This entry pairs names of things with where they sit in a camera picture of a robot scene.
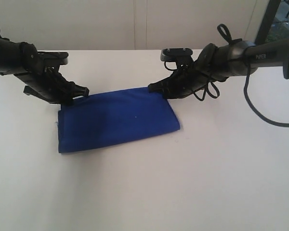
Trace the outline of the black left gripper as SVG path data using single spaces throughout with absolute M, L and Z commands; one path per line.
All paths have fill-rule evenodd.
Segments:
M 13 45 L 20 62 L 20 68 L 13 75 L 26 84 L 25 94 L 63 106 L 72 106 L 76 97 L 89 96 L 87 87 L 69 82 L 60 72 L 47 68 L 34 45 L 26 42 Z

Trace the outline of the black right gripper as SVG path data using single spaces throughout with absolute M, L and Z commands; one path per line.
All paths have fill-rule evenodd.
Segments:
M 150 83 L 149 93 L 160 93 L 165 99 L 183 99 L 194 95 L 204 100 L 208 94 L 216 99 L 220 92 L 214 83 L 225 82 L 228 77 L 213 72 L 212 60 L 218 48 L 210 43 L 201 51 L 198 58 L 190 66 L 182 66 L 172 74 L 158 82 Z M 170 69 L 176 69 L 176 63 L 166 63 Z

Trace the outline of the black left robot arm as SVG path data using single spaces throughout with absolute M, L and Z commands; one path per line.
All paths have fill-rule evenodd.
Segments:
M 33 44 L 0 38 L 0 75 L 13 75 L 25 83 L 24 94 L 50 104 L 72 105 L 88 97 L 89 89 L 67 81 L 59 72 L 68 63 L 67 52 L 38 51 Z

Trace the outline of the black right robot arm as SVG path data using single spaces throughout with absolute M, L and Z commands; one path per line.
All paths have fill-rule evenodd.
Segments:
M 222 47 L 210 43 L 196 60 L 192 53 L 190 49 L 163 49 L 161 61 L 175 63 L 177 68 L 169 77 L 149 84 L 149 92 L 182 99 L 206 89 L 209 83 L 246 76 L 260 67 L 281 66 L 284 78 L 289 79 L 289 38 L 262 45 L 243 40 Z

